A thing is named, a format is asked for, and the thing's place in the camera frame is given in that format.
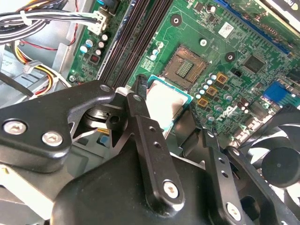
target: green circuit board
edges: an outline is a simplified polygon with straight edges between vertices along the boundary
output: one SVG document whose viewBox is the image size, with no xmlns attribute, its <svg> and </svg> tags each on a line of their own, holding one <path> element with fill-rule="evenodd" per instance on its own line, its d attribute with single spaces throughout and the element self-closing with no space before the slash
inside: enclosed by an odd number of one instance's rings
<svg viewBox="0 0 300 225">
<path fill-rule="evenodd" d="M 215 6 L 215 13 L 207 12 L 207 6 Z M 174 15 L 182 20 L 179 25 L 174 23 Z M 201 45 L 200 40 L 204 39 L 206 43 Z M 159 53 L 153 57 L 153 50 L 157 49 Z M 174 65 L 178 60 L 176 57 L 187 52 L 189 56 L 185 55 L 184 63 L 177 69 Z M 193 61 L 195 57 L 192 54 L 198 56 L 197 60 Z M 194 97 L 197 113 L 206 127 L 215 128 L 219 134 L 231 138 L 251 117 L 251 113 L 246 114 L 235 107 L 237 102 L 245 98 L 248 102 L 257 100 L 264 108 L 270 107 L 261 100 L 263 92 L 278 78 L 292 85 L 285 76 L 299 61 L 299 56 L 278 50 L 211 0 L 175 0 L 127 86 L 133 85 L 138 74 L 164 77 Z M 182 78 L 193 64 L 202 69 L 198 70 L 200 73 L 196 74 L 196 81 L 187 87 Z M 170 71 L 176 71 L 181 78 L 170 77 Z M 201 99 L 204 101 L 199 105 L 196 95 L 211 75 L 218 75 L 218 80 L 211 85 L 210 93 L 213 95 L 203 94 Z M 228 95 L 232 97 L 231 101 L 226 99 Z M 216 110 L 218 105 L 223 112 Z M 214 121 L 208 120 L 209 117 L 213 117 Z"/>
<path fill-rule="evenodd" d="M 75 77 L 76 82 L 73 82 L 73 85 L 77 85 L 78 83 L 89 82 L 96 79 L 97 73 L 100 69 L 102 61 L 104 60 L 105 55 L 109 51 L 109 46 L 113 42 L 113 37 L 115 36 L 118 28 L 120 27 L 121 22 L 123 21 L 123 17 L 128 9 L 129 0 L 121 1 L 118 10 L 115 15 L 109 15 L 109 19 L 107 22 L 107 27 L 105 29 L 105 33 L 110 34 L 110 38 L 105 44 L 105 48 L 102 51 L 100 59 L 97 63 L 91 62 L 91 56 L 95 56 L 95 51 L 98 49 L 98 43 L 101 41 L 101 34 L 96 35 L 93 32 L 89 31 L 88 28 L 85 28 L 82 36 L 80 37 L 80 41 L 78 42 L 78 48 L 75 53 L 75 58 L 70 69 L 68 80 L 70 81 L 70 76 Z M 91 12 L 102 10 L 101 5 L 95 1 L 95 5 Z M 80 51 L 81 46 L 85 46 L 86 40 L 91 40 L 93 42 L 93 46 L 88 48 L 88 52 L 86 54 Z"/>
</svg>

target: chip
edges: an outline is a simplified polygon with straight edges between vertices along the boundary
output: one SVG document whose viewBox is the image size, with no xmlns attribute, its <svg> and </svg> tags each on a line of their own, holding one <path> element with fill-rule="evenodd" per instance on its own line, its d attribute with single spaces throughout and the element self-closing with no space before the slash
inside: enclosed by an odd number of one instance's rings
<svg viewBox="0 0 300 225">
<path fill-rule="evenodd" d="M 165 67 L 163 74 L 172 82 L 189 89 L 207 66 L 208 62 L 200 56 L 180 46 Z"/>
<path fill-rule="evenodd" d="M 201 98 L 201 99 L 198 100 L 198 105 L 199 106 L 205 107 L 205 106 L 207 106 L 207 104 L 208 104 L 208 101 L 204 98 Z"/>
<path fill-rule="evenodd" d="M 195 10 L 197 10 L 198 12 L 201 12 L 201 10 L 203 9 L 203 4 L 201 4 L 200 2 L 197 2 L 195 5 Z"/>
<path fill-rule="evenodd" d="M 217 89 L 215 89 L 214 87 L 208 88 L 208 90 L 206 91 L 207 94 L 210 94 L 211 96 L 214 96 L 217 93 Z"/>
<path fill-rule="evenodd" d="M 222 72 L 217 73 L 217 81 L 219 81 L 221 84 L 226 83 L 227 80 L 228 80 L 228 77 L 225 74 L 223 74 Z"/>
<path fill-rule="evenodd" d="M 257 74 L 265 65 L 265 63 L 257 57 L 251 55 L 244 63 L 244 67 L 251 72 Z"/>
</svg>

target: blue expansion slot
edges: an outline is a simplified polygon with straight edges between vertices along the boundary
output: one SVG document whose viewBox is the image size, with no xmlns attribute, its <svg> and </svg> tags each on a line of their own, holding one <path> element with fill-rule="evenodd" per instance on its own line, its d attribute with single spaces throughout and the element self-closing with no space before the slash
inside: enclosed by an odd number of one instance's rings
<svg viewBox="0 0 300 225">
<path fill-rule="evenodd" d="M 261 29 L 259 29 L 258 27 L 256 27 L 254 24 L 252 24 L 250 21 L 245 20 L 242 15 L 240 13 L 238 13 L 237 11 L 235 11 L 233 8 L 230 7 L 230 5 L 228 3 L 226 3 L 223 0 L 214 0 L 215 3 L 221 5 L 222 7 L 224 7 L 225 9 L 227 9 L 230 13 L 232 13 L 233 15 L 235 15 L 236 17 L 238 17 L 240 20 L 242 20 L 248 27 L 250 27 L 252 30 L 254 30 L 255 32 L 257 32 L 261 37 L 263 37 L 264 39 L 268 40 L 269 42 L 271 42 L 275 47 L 277 47 L 280 51 L 282 51 L 284 54 L 289 54 L 290 51 L 287 50 L 286 48 L 284 48 L 282 45 L 280 45 L 279 43 L 276 43 L 273 41 L 273 39 L 268 36 L 267 34 L 265 34 Z"/>
</svg>

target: black wire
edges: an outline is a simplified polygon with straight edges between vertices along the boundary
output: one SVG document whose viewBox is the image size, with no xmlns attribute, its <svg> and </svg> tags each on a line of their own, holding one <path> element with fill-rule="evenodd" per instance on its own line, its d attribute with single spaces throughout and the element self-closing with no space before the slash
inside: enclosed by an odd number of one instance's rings
<svg viewBox="0 0 300 225">
<path fill-rule="evenodd" d="M 14 79 L 10 78 L 9 76 L 6 76 L 4 73 L 0 72 L 0 81 L 3 81 L 10 87 L 18 90 L 19 92 L 23 93 L 24 95 L 28 97 L 32 97 L 34 94 L 27 88 L 25 88 L 23 85 L 15 81 Z"/>
</svg>

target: integrated circuit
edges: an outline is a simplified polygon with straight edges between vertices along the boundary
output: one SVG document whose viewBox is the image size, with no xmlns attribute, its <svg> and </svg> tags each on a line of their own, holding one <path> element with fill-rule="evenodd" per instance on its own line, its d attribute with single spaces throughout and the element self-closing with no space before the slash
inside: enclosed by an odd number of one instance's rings
<svg viewBox="0 0 300 225">
<path fill-rule="evenodd" d="M 244 62 L 244 67 L 250 70 L 251 72 L 257 74 L 265 65 L 265 63 L 260 60 L 259 58 L 251 55 L 246 61 Z"/>
<path fill-rule="evenodd" d="M 203 9 L 203 4 L 201 4 L 200 2 L 197 2 L 195 5 L 195 10 L 198 12 L 201 12 L 201 10 Z"/>
<path fill-rule="evenodd" d="M 169 61 L 163 74 L 170 81 L 185 89 L 189 89 L 191 84 L 194 84 L 203 73 L 207 65 L 207 61 L 200 56 L 186 47 L 180 46 Z"/>
</svg>

